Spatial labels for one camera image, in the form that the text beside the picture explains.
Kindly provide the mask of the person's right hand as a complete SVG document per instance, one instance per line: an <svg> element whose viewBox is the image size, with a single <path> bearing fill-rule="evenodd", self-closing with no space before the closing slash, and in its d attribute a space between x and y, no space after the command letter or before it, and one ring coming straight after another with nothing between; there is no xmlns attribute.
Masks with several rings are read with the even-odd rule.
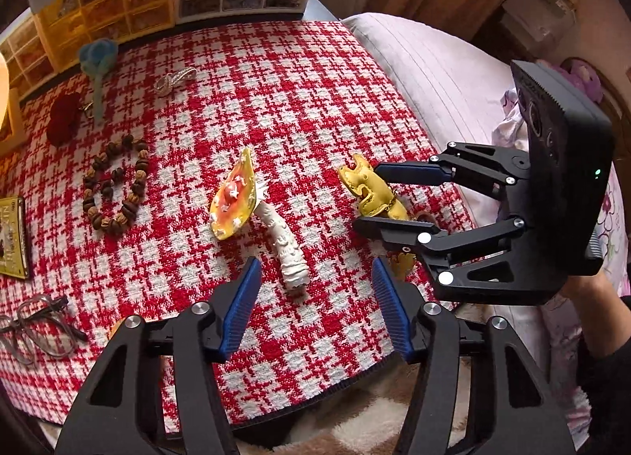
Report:
<svg viewBox="0 0 631 455"><path fill-rule="evenodd" d="M590 304L600 307L617 297L611 281L603 270L593 276L570 276L560 293L577 308L586 308Z"/></svg>

